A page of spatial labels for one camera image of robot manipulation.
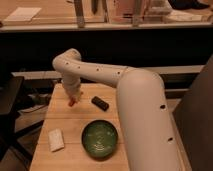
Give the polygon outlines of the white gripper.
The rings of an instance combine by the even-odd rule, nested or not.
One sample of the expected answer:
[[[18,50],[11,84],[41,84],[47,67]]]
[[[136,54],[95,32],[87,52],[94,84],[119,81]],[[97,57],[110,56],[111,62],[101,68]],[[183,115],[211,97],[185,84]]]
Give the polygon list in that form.
[[[81,82],[77,80],[62,80],[63,88],[70,99],[79,100],[81,98]]]

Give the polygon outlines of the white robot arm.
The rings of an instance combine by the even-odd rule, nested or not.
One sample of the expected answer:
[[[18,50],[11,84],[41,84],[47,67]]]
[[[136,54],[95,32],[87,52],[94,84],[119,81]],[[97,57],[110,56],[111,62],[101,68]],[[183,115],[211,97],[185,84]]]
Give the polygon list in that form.
[[[178,145],[159,74],[141,68],[83,62],[71,48],[53,59],[65,92],[80,98],[82,78],[116,89],[130,171],[181,171]]]

